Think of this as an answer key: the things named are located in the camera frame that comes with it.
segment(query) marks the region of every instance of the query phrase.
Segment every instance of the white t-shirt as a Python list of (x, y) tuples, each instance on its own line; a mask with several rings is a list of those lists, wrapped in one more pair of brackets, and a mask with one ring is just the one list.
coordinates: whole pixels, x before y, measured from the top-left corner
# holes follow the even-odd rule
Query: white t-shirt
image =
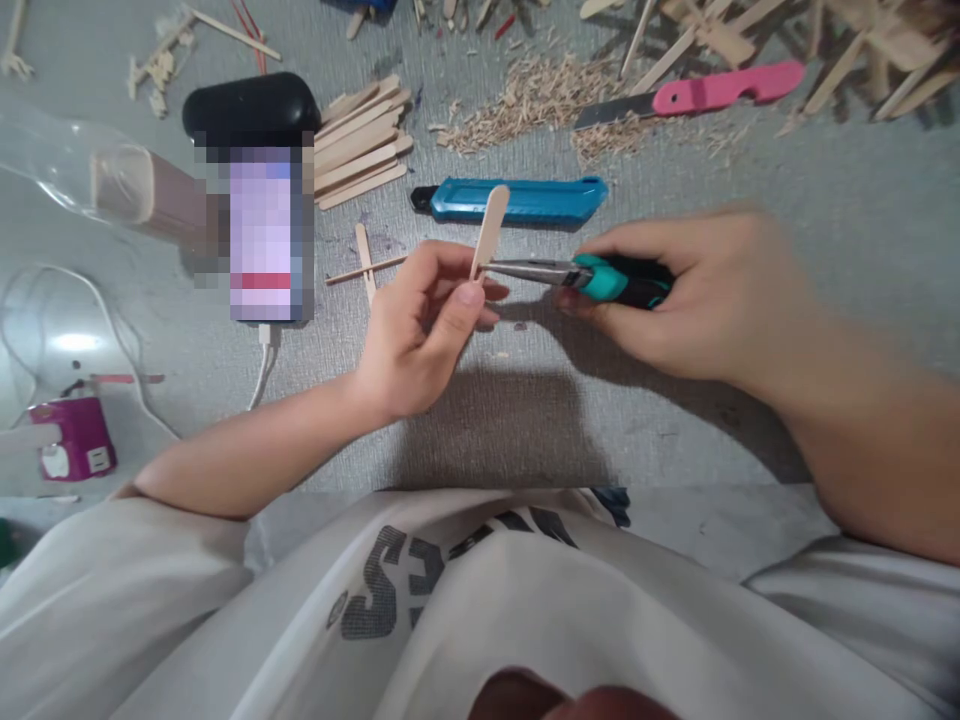
[(625, 512), (377, 493), (251, 582), (245, 523), (106, 502), (0, 590), (0, 718), (456, 720), (505, 667), (685, 719), (956, 713), (960, 570), (835, 538), (742, 587)]

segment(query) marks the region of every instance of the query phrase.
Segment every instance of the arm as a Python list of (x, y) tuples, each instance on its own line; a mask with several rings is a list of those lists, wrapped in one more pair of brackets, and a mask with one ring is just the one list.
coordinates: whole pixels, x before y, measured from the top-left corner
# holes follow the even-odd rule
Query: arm
[(426, 411), (475, 325), (498, 319), (484, 300), (506, 295), (493, 282), (464, 282), (472, 259), (462, 245), (422, 244), (377, 293), (355, 372), (177, 443), (137, 476), (136, 491), (195, 513), (249, 518), (353, 440)]
[(653, 312), (572, 291), (562, 310), (665, 372), (771, 405), (844, 531), (960, 566), (960, 388), (828, 313), (774, 221), (730, 211), (630, 223), (579, 252), (655, 258), (677, 283)]

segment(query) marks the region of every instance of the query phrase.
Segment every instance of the pixelated phone screen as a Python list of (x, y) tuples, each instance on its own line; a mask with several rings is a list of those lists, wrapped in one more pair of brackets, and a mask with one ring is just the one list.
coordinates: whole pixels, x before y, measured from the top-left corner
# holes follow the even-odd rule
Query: pixelated phone screen
[(296, 228), (299, 148), (244, 148), (230, 162), (230, 317), (304, 319), (303, 255)]

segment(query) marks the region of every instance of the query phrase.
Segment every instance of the stack of popsicle sticks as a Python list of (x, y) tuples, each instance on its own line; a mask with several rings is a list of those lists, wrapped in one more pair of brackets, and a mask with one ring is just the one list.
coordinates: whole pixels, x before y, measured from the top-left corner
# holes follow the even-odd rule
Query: stack of popsicle sticks
[(398, 157), (413, 147), (399, 129), (410, 90), (391, 75), (354, 95), (343, 95), (320, 113), (323, 128), (314, 136), (313, 194), (329, 210), (402, 177)]

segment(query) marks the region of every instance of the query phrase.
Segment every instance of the pliers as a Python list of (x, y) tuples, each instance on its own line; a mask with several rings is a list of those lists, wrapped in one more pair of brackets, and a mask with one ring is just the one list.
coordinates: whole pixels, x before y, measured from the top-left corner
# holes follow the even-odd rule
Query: pliers
[(597, 302), (653, 310), (673, 287), (673, 274), (653, 260), (577, 255), (564, 260), (501, 260), (481, 265), (488, 272), (570, 287)]

